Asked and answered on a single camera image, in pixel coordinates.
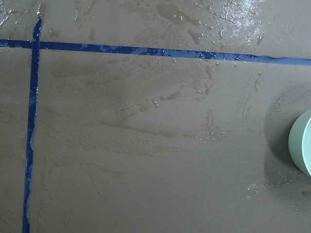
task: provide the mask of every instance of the wet surface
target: wet surface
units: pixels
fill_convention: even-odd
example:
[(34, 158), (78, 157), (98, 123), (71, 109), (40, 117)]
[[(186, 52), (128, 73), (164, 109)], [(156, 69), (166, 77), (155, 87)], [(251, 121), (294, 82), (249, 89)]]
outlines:
[(30, 50), (0, 48), (0, 231), (21, 232)]
[[(311, 2), (0, 0), (0, 38), (310, 57)], [(20, 232), (30, 50), (0, 49), (0, 232)], [(309, 66), (42, 50), (31, 232), (310, 232)]]
[(33, 232), (310, 230), (311, 181), (283, 139), (307, 108), (297, 90), (309, 67), (48, 50), (41, 60)]

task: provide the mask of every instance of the blue painter's tape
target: blue painter's tape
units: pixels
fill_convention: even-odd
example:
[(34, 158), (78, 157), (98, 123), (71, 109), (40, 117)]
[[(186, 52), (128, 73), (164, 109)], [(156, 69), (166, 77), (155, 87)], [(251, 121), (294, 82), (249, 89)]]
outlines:
[(149, 56), (162, 56), (162, 57), (202, 58), (202, 59), (239, 61), (239, 62), (259, 62), (259, 63), (311, 66), (311, 59), (294, 58), (294, 57), (274, 58), (269, 56), (255, 56), (251, 54), (226, 53), (226, 52), (171, 50), (171, 49), (140, 48), (140, 47), (127, 47), (127, 46), (74, 44), (74, 43), (61, 43), (61, 42), (40, 42), (40, 49), (136, 54), (136, 55), (149, 55)]
[(30, 197), (30, 189), (31, 189), (31, 178), (32, 178), (32, 171), (33, 171), (33, 157), (34, 157), (32, 138), (33, 138), (33, 134), (35, 130), (35, 115), (36, 115), (36, 102), (37, 102), (37, 90), (38, 90), (40, 33), (41, 33), (41, 15), (38, 16), (37, 23), (35, 25), (34, 33), (33, 33), (34, 40), (32, 42), (33, 51), (32, 51), (32, 61), (31, 61), (31, 74), (30, 74), (22, 233), (29, 233), (30, 231), (28, 207), (29, 207), (29, 197)]
[(0, 47), (31, 49), (32, 41), (0, 39)]

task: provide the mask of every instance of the tape strip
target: tape strip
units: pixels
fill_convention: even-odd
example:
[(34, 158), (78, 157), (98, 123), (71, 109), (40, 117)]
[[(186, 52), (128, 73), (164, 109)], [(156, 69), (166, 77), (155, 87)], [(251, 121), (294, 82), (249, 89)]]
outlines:
[(23, 48), (31, 49), (33, 47), (32, 41), (29, 40), (4, 40), (0, 39), (0, 47), (7, 48)]
[(40, 49), (136, 54), (136, 55), (149, 55), (149, 56), (162, 56), (162, 57), (202, 58), (202, 59), (239, 61), (239, 62), (259, 62), (259, 63), (311, 66), (311, 59), (294, 58), (294, 57), (274, 58), (269, 56), (254, 56), (251, 54), (226, 53), (226, 52), (171, 50), (171, 49), (156, 49), (156, 48), (126, 47), (126, 46), (74, 44), (74, 43), (61, 43), (61, 42), (40, 42)]
[(32, 42), (32, 61), (30, 75), (29, 108), (28, 108), (28, 128), (27, 128), (27, 146), (26, 146), (26, 170), (25, 170), (25, 189), (23, 206), (23, 226), (22, 233), (29, 233), (30, 221), (28, 214), (29, 197), (31, 189), (31, 178), (33, 171), (33, 145), (32, 138), (35, 130), (35, 115), (38, 90), (38, 69), (39, 69), (39, 49), (40, 49), (41, 15), (38, 16), (34, 28)]

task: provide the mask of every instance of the blue tape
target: blue tape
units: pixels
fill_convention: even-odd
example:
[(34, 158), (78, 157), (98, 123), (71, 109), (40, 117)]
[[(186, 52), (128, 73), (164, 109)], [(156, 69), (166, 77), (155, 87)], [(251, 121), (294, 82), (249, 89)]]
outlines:
[(202, 58), (202, 59), (239, 61), (239, 62), (259, 62), (259, 63), (311, 66), (311, 59), (294, 58), (294, 57), (274, 58), (269, 56), (254, 56), (251, 54), (226, 53), (226, 52), (171, 50), (171, 49), (141, 48), (141, 47), (127, 47), (127, 46), (74, 44), (74, 43), (61, 43), (61, 42), (40, 42), (40, 49), (136, 54), (136, 55), (150, 55), (162, 57)]
[(33, 47), (32, 41), (28, 40), (4, 40), (0, 39), (0, 47), (7, 48), (23, 48), (23, 49), (31, 49)]
[(29, 233), (30, 221), (28, 214), (29, 197), (31, 189), (31, 178), (33, 171), (33, 145), (32, 138), (35, 130), (35, 115), (38, 90), (38, 69), (39, 69), (39, 50), (40, 50), (40, 33), (41, 33), (41, 15), (38, 16), (34, 28), (32, 42), (32, 61), (30, 75), (29, 91), (29, 108), (28, 108), (28, 128), (27, 128), (27, 147), (26, 147), (26, 170), (25, 170), (25, 189), (24, 189), (24, 206), (23, 206), (23, 227), (22, 233)]

